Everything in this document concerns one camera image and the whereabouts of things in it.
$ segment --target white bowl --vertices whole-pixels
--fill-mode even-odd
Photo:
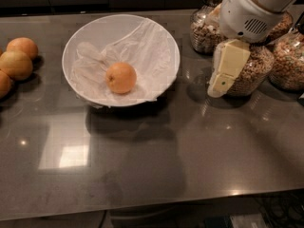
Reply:
[[[63,71],[67,82],[76,92],[76,94],[88,104],[95,107],[107,106],[130,106],[137,105],[147,101],[155,101],[172,83],[176,80],[178,69],[180,66],[180,51],[172,35],[161,25],[150,20],[150,23],[157,24],[161,29],[166,32],[166,39],[170,51],[170,63],[168,69],[160,76],[159,79],[153,80],[148,84],[158,84],[157,90],[152,90],[155,86],[148,85],[147,88],[151,88],[149,92],[150,99],[142,98],[136,99],[136,101],[125,101],[124,97],[120,98],[117,102],[113,102],[110,99],[103,98],[97,99],[87,96],[82,90],[78,90],[75,82],[71,80],[72,67],[75,61],[78,59],[77,46],[82,42],[89,42],[95,48],[102,50],[108,44],[116,42],[124,38],[127,34],[132,32],[139,24],[146,18],[128,14],[118,14],[102,17],[94,20],[78,31],[76,31],[66,44],[62,64]]]

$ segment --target orange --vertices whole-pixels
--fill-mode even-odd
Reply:
[[[37,45],[27,37],[20,37],[11,40],[7,45],[7,50],[22,50],[31,60],[38,56]]]
[[[0,70],[0,99],[5,97],[11,89],[10,77]]]
[[[12,80],[26,80],[33,71],[32,61],[21,50],[5,51],[0,57],[0,69]]]
[[[105,81],[110,90],[117,94],[129,92],[136,84],[136,71],[128,63],[119,62],[111,65],[105,73]]]

